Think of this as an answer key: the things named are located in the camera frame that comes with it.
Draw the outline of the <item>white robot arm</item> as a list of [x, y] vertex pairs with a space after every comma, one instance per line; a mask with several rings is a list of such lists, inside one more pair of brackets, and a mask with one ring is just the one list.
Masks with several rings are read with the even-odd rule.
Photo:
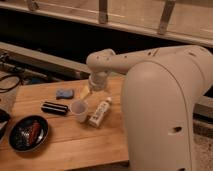
[[125, 75], [121, 107], [131, 171], [196, 171], [193, 110], [213, 86], [213, 53], [196, 45], [90, 54], [89, 87]]

